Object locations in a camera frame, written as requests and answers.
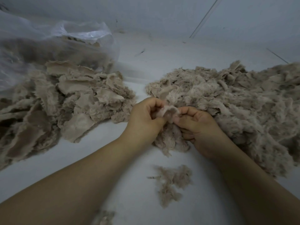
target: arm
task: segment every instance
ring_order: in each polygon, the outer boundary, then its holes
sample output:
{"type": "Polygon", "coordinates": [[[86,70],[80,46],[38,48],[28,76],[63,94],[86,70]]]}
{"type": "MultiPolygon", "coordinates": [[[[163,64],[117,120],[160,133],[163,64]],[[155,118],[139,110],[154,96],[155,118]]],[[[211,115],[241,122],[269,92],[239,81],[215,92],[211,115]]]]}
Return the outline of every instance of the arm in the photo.
{"type": "Polygon", "coordinates": [[[218,127],[207,112],[180,108],[174,118],[196,149],[219,167],[248,224],[290,224],[300,221],[300,200],[268,176],[218,127]]]}
{"type": "Polygon", "coordinates": [[[165,124],[163,118],[152,120],[150,116],[162,106],[162,101],[155,98],[135,105],[118,139],[1,203],[1,222],[7,225],[91,222],[122,172],[154,141],[165,124]]]}

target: forearm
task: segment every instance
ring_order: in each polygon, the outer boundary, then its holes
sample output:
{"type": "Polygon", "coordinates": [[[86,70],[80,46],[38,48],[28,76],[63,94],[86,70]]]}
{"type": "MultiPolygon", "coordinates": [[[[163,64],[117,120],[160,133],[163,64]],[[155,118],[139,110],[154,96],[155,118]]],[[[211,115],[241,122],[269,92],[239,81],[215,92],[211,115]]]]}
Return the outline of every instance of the forearm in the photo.
{"type": "Polygon", "coordinates": [[[249,224],[298,224],[300,201],[233,143],[235,153],[216,160],[249,224]]]}
{"type": "Polygon", "coordinates": [[[88,224],[140,152],[117,139],[0,204],[4,224],[88,224]]]}

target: transparent plastic bag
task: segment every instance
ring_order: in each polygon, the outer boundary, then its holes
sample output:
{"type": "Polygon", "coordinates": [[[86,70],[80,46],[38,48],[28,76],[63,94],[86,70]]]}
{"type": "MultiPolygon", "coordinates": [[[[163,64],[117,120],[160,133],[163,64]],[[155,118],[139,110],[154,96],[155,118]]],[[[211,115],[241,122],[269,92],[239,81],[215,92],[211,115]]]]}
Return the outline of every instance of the transparent plastic bag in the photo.
{"type": "Polygon", "coordinates": [[[0,11],[0,91],[20,83],[28,70],[48,61],[109,72],[118,55],[118,43],[104,22],[38,25],[0,11]]]}

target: white tabletop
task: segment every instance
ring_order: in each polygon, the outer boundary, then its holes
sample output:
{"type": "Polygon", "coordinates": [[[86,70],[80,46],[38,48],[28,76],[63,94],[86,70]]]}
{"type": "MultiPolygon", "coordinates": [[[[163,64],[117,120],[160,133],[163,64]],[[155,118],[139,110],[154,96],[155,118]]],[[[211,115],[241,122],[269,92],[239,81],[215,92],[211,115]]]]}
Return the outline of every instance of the white tabletop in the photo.
{"type": "MultiPolygon", "coordinates": [[[[123,73],[126,84],[136,91],[138,101],[147,97],[145,83],[160,79],[174,68],[195,68],[198,65],[221,70],[237,59],[248,70],[284,64],[266,49],[253,45],[167,39],[137,32],[115,33],[115,37],[121,47],[115,68],[123,73]]],[[[80,143],[73,144],[61,139],[47,153],[0,171],[0,202],[116,139],[125,126],[126,123],[105,121],[80,143]]],[[[243,224],[221,174],[195,149],[185,154],[172,152],[172,156],[167,158],[157,148],[149,148],[125,171],[103,208],[116,211],[114,225],[243,224]],[[147,176],[155,175],[154,165],[177,167],[182,164],[192,169],[193,185],[184,191],[179,190],[183,194],[181,201],[172,202],[163,209],[156,194],[155,181],[147,179],[147,176]]]]}

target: person's right hand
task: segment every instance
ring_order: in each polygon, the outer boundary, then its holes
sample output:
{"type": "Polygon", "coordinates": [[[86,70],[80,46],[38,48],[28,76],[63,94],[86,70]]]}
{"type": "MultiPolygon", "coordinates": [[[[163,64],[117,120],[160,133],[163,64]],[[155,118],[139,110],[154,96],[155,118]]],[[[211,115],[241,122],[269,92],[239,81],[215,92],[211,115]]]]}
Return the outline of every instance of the person's right hand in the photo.
{"type": "Polygon", "coordinates": [[[203,156],[215,160],[236,150],[209,113],[191,106],[178,109],[182,117],[174,117],[173,122],[180,127],[183,138],[192,142],[203,156]]]}

